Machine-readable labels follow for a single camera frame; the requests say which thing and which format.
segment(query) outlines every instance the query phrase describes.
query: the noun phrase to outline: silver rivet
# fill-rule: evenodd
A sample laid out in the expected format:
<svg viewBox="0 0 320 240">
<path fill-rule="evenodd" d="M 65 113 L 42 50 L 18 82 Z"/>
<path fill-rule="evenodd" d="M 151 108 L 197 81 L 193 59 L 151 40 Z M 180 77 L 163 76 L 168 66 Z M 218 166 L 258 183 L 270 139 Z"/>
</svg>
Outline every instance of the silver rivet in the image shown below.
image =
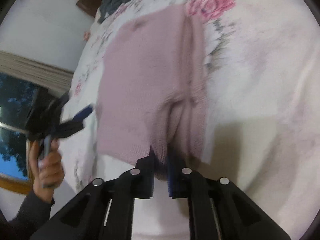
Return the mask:
<svg viewBox="0 0 320 240">
<path fill-rule="evenodd" d="M 93 180 L 92 184 L 94 186 L 100 186 L 103 183 L 103 181 L 104 181 L 103 179 L 97 178 Z"/>
<path fill-rule="evenodd" d="M 219 181 L 223 185 L 228 185 L 230 183 L 230 180 L 228 178 L 221 178 Z"/>
<path fill-rule="evenodd" d="M 132 170 L 130 171 L 130 173 L 131 173 L 132 175 L 138 175 L 138 174 L 140 174 L 140 170 L 134 168 L 134 169 L 132 169 Z"/>
<path fill-rule="evenodd" d="M 181 171 L 182 171 L 183 174 L 190 174 L 190 173 L 192 172 L 192 169 L 190 169 L 190 168 L 183 168 Z"/>
</svg>

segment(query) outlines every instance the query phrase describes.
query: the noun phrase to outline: window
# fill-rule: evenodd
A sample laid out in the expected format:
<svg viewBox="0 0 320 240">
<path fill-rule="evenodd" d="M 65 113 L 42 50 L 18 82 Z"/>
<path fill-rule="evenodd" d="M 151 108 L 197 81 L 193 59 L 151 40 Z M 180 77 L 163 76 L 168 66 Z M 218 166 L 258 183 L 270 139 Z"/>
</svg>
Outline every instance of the window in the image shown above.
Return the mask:
<svg viewBox="0 0 320 240">
<path fill-rule="evenodd" d="M 25 122 L 35 90 L 31 82 L 0 73 L 0 175 L 28 180 Z"/>
</svg>

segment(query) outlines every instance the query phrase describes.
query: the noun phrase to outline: folded pink garment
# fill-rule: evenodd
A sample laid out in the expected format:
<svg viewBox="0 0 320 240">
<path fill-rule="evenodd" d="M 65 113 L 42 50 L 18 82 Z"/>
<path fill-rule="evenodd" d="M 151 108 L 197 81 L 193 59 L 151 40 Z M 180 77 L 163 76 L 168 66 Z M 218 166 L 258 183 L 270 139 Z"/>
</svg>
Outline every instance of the folded pink garment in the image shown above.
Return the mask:
<svg viewBox="0 0 320 240">
<path fill-rule="evenodd" d="M 97 150 L 135 164 L 150 145 L 165 163 L 167 145 L 200 157 L 206 96 L 204 30 L 184 5 L 123 25 L 104 56 Z"/>
</svg>

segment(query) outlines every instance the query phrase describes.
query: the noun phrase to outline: bed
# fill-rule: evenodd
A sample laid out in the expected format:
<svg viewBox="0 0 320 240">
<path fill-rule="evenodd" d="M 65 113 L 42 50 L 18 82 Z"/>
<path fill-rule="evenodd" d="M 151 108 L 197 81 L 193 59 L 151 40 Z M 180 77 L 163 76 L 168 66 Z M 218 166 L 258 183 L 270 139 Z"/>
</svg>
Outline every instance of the bed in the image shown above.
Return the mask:
<svg viewBox="0 0 320 240">
<path fill-rule="evenodd" d="M 63 119 L 95 104 L 102 57 L 127 21 L 190 0 L 131 0 L 91 37 L 74 73 Z M 225 176 L 291 237 L 300 239 L 320 209 L 320 27 L 303 0 L 223 0 L 205 22 L 209 99 L 202 163 Z M 99 155 L 97 120 L 61 142 L 65 180 L 80 191 L 92 178 L 117 178 L 130 164 Z M 154 197 L 135 202 L 132 239 L 189 239 L 187 200 L 170 199 L 155 180 Z"/>
</svg>

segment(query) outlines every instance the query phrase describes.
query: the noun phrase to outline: human hand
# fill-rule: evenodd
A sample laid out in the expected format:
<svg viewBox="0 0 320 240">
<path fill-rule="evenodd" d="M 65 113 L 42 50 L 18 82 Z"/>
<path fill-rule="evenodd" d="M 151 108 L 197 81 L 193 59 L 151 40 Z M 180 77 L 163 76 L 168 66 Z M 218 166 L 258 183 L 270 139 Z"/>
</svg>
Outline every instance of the human hand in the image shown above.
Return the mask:
<svg viewBox="0 0 320 240">
<path fill-rule="evenodd" d="M 35 141 L 29 154 L 29 164 L 35 180 L 33 191 L 45 202 L 51 203 L 54 189 L 59 187 L 64 178 L 64 171 L 61 164 L 61 155 L 58 152 L 58 142 L 53 140 L 51 152 L 47 157 L 38 163 L 39 143 Z"/>
</svg>

